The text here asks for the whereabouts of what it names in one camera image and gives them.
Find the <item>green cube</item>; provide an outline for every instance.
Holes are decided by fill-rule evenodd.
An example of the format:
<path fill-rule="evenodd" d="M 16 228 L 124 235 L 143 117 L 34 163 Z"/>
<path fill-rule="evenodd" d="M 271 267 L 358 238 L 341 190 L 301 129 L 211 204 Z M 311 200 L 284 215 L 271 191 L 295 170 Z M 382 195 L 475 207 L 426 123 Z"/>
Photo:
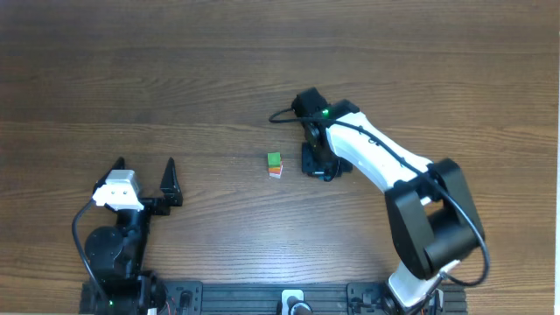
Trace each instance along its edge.
<path fill-rule="evenodd" d="M 270 167 L 280 167 L 282 164 L 282 158 L 279 152 L 269 153 L 269 168 Z"/>

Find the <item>cable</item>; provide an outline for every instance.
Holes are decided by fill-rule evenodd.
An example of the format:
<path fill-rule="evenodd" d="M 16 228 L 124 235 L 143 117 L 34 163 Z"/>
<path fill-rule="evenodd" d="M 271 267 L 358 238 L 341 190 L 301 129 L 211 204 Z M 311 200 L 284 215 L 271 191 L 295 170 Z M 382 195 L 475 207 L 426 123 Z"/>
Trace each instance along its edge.
<path fill-rule="evenodd" d="M 449 193 L 440 184 L 438 184 L 435 180 L 430 178 L 426 173 L 418 170 L 416 167 L 414 167 L 413 165 L 408 163 L 404 159 L 404 157 L 401 157 L 398 154 L 396 154 L 396 152 L 394 152 L 393 149 L 391 149 L 388 145 L 386 145 L 382 140 L 380 140 L 377 136 L 374 136 L 371 132 L 363 129 L 363 127 L 361 127 L 361 126 L 354 126 L 351 123 L 340 122 L 340 121 L 334 120 L 334 119 L 316 118 L 316 117 L 298 117 L 298 118 L 291 118 L 291 119 L 275 119 L 277 116 L 281 115 L 282 113 L 286 113 L 286 112 L 289 112 L 291 110 L 292 110 L 292 108 L 287 108 L 287 109 L 283 109 L 283 110 L 280 110 L 280 111 L 272 114 L 269 117 L 269 122 L 271 122 L 271 123 L 295 123 L 295 122 L 298 122 L 298 123 L 323 123 L 323 124 L 327 124 L 327 125 L 338 124 L 340 126 L 344 126 L 344 127 L 349 128 L 349 129 L 356 130 L 359 133 L 363 133 L 366 136 L 368 136 L 370 138 L 370 140 L 372 140 L 375 144 L 380 145 L 383 149 L 385 149 L 385 151 L 389 155 L 391 155 L 391 157 L 395 158 L 395 160 L 397 162 L 399 162 L 402 166 L 405 166 L 409 170 L 413 171 L 414 173 L 416 173 L 416 175 L 418 175 L 418 177 L 424 179 L 430 186 L 434 187 L 436 189 L 436 191 L 442 196 L 442 198 L 445 201 L 449 202 L 459 212 L 459 214 L 461 214 L 461 216 L 465 219 L 466 224 L 472 230 L 472 232 L 474 233 L 474 237 L 476 238 L 477 242 L 480 245 L 480 249 L 482 250 L 482 255 L 483 255 L 483 258 L 484 258 L 484 269 L 482 270 L 482 274 L 480 275 L 480 277 L 475 281 L 465 282 L 465 281 L 462 281 L 462 280 L 458 280 L 457 278 L 455 278 L 451 275 L 448 275 L 448 274 L 445 274 L 445 276 L 449 280 L 454 282 L 455 284 L 458 284 L 458 285 L 461 285 L 461 286 L 467 286 L 467 287 L 473 287 L 473 286 L 482 284 L 487 279 L 488 272 L 490 270 L 490 254 L 488 253 L 487 244 L 484 242 L 484 238 L 482 237 L 479 230 L 474 225 L 471 218 L 469 218 L 469 216 L 465 213 L 465 210 L 463 210 L 461 205 L 459 203 L 457 203 L 457 201 L 452 196 L 450 196 Z"/>
<path fill-rule="evenodd" d="M 80 220 L 81 216 L 94 204 L 94 200 L 91 199 L 77 214 L 76 216 L 73 217 L 73 221 L 72 221 L 72 236 L 73 236 L 73 241 L 76 243 L 76 248 L 78 249 L 78 254 L 80 254 L 80 258 L 81 260 L 84 262 L 84 265 L 86 266 L 86 270 L 87 273 L 89 274 L 89 277 L 91 277 L 91 282 L 94 284 L 95 289 L 99 292 L 99 295 L 101 296 L 101 299 L 109 304 L 109 299 L 107 298 L 107 295 L 105 294 L 105 291 L 103 290 L 103 288 L 99 285 L 99 281 L 97 281 L 97 278 L 94 275 L 94 272 L 91 270 L 91 267 L 89 266 L 89 262 L 88 262 L 88 258 L 86 257 L 86 253 L 84 253 L 84 249 L 81 247 L 81 243 L 80 243 L 80 237 L 78 236 L 78 221 Z"/>

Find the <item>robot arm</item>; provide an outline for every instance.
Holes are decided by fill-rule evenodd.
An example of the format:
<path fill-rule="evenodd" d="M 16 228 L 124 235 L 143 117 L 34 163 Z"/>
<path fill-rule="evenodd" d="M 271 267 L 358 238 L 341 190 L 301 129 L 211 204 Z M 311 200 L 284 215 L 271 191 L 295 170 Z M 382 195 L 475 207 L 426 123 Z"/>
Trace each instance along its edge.
<path fill-rule="evenodd" d="M 443 278 L 479 244 L 464 217 L 449 203 L 443 202 L 440 210 L 427 215 L 424 206 L 440 201 L 440 194 L 365 132 L 442 186 L 484 237 L 459 166 L 450 159 L 434 164 L 410 153 L 376 129 L 350 101 L 330 105 L 315 88 L 299 94 L 291 108 L 305 129 L 303 172 L 330 181 L 355 166 L 385 194 L 393 243 L 402 259 L 387 282 L 390 298 L 396 305 L 396 313 L 415 312 Z"/>

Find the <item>table surface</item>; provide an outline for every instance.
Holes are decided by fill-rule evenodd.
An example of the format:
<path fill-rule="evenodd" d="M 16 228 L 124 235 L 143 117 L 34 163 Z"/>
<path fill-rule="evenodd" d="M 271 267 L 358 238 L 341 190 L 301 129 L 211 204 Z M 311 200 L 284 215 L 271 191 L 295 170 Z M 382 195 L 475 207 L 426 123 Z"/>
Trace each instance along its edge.
<path fill-rule="evenodd" d="M 465 172 L 493 258 L 477 314 L 550 314 L 556 1 L 4 1 L 0 311 L 77 312 L 70 231 L 126 158 L 185 204 L 154 218 L 145 266 L 207 283 L 347 283 L 396 268 L 382 194 L 358 171 L 300 171 L 303 130 L 268 116 L 317 87 L 403 147 Z M 281 179 L 266 153 L 279 151 Z M 80 237 L 115 216 L 98 208 Z M 474 253 L 456 272 L 474 279 Z"/>

